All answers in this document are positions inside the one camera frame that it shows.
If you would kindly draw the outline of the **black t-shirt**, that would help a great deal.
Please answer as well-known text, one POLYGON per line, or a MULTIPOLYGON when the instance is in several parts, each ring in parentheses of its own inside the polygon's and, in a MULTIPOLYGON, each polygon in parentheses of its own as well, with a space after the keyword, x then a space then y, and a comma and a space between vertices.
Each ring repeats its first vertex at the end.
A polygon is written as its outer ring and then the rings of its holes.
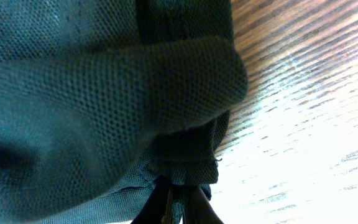
POLYGON ((0 223, 134 220, 210 196, 246 96, 229 1, 0 1, 0 223))

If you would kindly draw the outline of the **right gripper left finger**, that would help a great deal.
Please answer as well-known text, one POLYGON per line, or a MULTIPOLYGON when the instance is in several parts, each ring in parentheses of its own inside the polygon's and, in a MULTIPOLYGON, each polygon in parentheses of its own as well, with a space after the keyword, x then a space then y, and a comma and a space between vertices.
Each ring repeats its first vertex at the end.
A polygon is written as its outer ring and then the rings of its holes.
POLYGON ((162 224, 172 185, 166 177, 158 177, 154 183, 154 190, 131 224, 162 224))

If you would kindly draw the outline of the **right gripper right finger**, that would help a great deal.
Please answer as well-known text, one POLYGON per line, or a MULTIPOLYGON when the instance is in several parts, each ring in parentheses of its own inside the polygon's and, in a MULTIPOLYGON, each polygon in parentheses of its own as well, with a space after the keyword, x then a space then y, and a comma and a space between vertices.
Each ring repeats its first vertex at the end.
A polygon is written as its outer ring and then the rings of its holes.
POLYGON ((186 186, 183 199, 185 203, 184 224, 223 224, 201 187, 186 186))

